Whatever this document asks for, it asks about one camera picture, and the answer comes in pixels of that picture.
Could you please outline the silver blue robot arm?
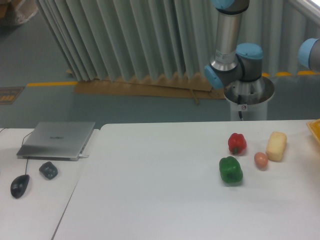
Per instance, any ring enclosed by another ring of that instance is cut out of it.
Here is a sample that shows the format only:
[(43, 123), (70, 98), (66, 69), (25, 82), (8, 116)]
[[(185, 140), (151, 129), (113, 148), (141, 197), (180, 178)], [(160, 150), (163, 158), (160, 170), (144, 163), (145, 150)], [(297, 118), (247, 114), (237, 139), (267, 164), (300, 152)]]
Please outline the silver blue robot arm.
[(263, 72), (299, 66), (320, 70), (320, 39), (306, 38), (320, 8), (310, 0), (215, 0), (215, 53), (205, 66), (207, 80), (238, 105), (267, 102), (275, 92)]

